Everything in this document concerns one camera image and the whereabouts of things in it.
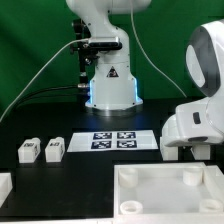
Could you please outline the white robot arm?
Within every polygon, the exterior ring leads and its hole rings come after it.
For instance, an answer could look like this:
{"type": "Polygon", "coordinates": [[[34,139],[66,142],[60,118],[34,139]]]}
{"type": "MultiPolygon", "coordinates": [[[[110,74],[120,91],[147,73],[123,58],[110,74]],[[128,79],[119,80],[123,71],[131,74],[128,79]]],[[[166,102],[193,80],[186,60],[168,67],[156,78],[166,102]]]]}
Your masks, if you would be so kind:
{"type": "MultiPolygon", "coordinates": [[[[141,11],[151,0],[66,0],[90,31],[84,42],[97,61],[86,106],[104,112],[132,109],[142,103],[136,79],[130,72],[129,37],[113,26],[109,14],[141,11]]],[[[186,66],[192,81],[205,95],[176,107],[162,128],[167,147],[224,142],[224,20],[198,27],[186,49],[186,66]]]]}

